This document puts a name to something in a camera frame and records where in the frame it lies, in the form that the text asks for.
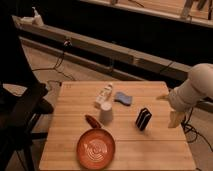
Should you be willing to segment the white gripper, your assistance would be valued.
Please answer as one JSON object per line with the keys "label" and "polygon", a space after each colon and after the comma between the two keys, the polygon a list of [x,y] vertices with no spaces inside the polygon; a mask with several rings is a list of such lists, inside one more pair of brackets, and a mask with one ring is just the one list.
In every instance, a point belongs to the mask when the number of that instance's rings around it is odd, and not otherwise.
{"label": "white gripper", "polygon": [[169,95],[163,94],[156,99],[169,101],[170,106],[176,110],[170,112],[170,122],[168,124],[169,128],[176,128],[185,117],[184,111],[187,111],[196,104],[198,96],[190,81],[186,80],[180,86],[172,89]]}

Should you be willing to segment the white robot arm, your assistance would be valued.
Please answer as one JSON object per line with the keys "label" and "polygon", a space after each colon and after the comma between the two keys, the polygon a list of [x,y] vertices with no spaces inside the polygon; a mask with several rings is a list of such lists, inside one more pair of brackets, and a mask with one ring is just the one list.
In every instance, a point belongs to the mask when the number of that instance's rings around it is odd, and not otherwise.
{"label": "white robot arm", "polygon": [[184,120],[186,113],[201,99],[213,100],[213,64],[201,63],[193,66],[187,79],[180,85],[157,97],[169,103],[170,112],[169,128],[178,127]]}

